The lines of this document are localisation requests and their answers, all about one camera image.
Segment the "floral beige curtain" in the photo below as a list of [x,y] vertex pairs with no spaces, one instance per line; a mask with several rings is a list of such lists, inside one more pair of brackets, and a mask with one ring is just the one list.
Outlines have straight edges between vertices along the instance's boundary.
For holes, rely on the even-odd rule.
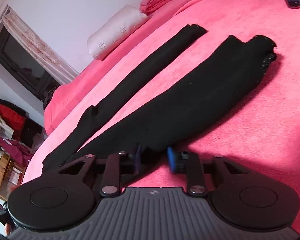
[[6,8],[1,21],[13,38],[61,85],[70,83],[78,76],[11,7]]

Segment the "pink bed blanket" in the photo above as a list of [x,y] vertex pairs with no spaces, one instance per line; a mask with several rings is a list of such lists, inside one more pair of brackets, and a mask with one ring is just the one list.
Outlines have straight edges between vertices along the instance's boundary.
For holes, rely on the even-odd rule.
[[300,9],[197,0],[46,139],[12,239],[297,239]]

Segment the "hanging clothes pile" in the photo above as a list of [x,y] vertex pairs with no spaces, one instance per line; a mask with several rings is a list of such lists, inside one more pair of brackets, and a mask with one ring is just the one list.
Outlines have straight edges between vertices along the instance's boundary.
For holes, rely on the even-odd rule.
[[25,110],[0,99],[0,152],[26,167],[46,138],[44,128]]

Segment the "black pants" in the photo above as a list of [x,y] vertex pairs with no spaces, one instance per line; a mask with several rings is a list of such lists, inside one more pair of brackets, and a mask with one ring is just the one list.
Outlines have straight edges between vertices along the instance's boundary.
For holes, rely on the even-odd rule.
[[106,159],[117,152],[152,166],[177,142],[208,129],[258,86],[276,60],[275,42],[256,35],[242,42],[233,35],[168,90],[113,126],[108,121],[152,78],[205,34],[187,25],[137,65],[98,104],[89,106],[68,137],[43,160],[43,172],[85,155]]

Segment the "wooden shelf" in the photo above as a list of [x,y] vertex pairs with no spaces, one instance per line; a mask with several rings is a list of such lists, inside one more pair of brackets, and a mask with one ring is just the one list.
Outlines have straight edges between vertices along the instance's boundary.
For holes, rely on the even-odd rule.
[[23,181],[26,168],[7,153],[0,156],[0,199],[6,201],[11,192]]

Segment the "dark window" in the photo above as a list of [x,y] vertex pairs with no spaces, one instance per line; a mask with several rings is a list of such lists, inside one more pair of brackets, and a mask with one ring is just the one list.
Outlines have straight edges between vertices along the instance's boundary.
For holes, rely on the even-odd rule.
[[5,27],[0,31],[0,63],[44,105],[51,101],[60,86]]

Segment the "white pillow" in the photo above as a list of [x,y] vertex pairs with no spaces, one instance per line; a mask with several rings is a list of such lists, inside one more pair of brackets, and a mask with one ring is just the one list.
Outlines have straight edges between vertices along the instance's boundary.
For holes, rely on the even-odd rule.
[[94,59],[104,60],[112,50],[147,20],[148,16],[139,9],[125,5],[98,31],[89,36],[87,40],[89,54]]

